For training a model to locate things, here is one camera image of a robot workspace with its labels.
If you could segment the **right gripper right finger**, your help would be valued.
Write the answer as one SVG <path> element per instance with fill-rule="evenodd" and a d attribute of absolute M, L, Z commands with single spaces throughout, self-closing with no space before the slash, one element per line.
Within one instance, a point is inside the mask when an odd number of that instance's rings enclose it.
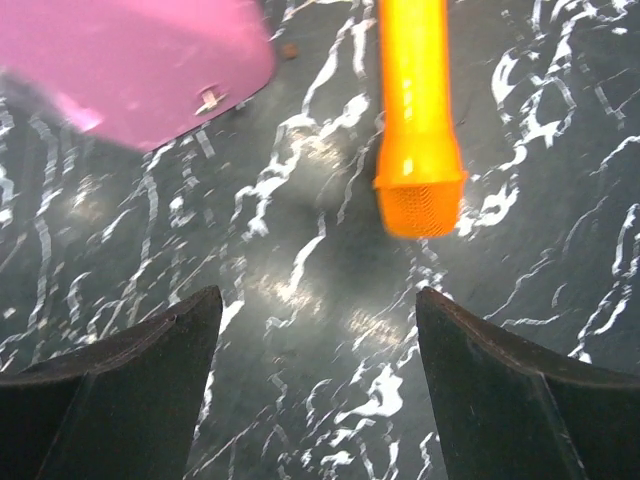
<path fill-rule="evenodd" d="M 638 478 L 638 376 L 560 355 L 432 288 L 416 322 L 449 478 Z"/>

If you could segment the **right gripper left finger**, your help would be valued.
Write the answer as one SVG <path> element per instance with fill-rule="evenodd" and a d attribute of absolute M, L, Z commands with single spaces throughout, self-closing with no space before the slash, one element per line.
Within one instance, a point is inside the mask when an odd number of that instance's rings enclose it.
<path fill-rule="evenodd" d="M 104 340 L 2 374 L 2 478 L 182 478 L 222 313 L 209 286 Z"/>

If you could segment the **orange microphone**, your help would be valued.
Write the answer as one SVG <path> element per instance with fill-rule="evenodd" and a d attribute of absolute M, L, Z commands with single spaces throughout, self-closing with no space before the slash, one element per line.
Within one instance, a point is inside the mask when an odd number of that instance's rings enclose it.
<path fill-rule="evenodd" d="M 374 188 L 386 230 L 401 238 L 450 233 L 467 173 L 450 106 L 447 4 L 379 4 L 384 134 Z"/>

